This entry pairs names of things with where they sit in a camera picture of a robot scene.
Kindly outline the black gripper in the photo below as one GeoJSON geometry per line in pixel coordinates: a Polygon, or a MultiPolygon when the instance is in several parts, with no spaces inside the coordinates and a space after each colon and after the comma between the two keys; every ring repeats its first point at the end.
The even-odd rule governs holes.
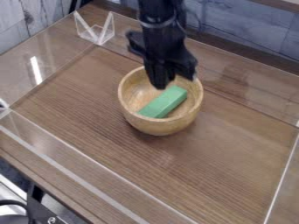
{"type": "Polygon", "coordinates": [[[186,32],[178,21],[163,28],[130,30],[126,37],[130,52],[144,60],[147,76],[156,89],[166,89],[175,75],[194,80],[198,60],[184,45],[186,32]]]}

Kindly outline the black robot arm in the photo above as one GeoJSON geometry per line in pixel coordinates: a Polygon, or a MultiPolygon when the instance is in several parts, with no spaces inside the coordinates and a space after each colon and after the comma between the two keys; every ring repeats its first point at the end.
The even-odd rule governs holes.
{"type": "Polygon", "coordinates": [[[138,0],[142,31],[128,31],[128,51],[140,56],[151,84],[166,89],[180,75],[192,80],[198,60],[186,40],[187,13],[183,0],[138,0]]]}

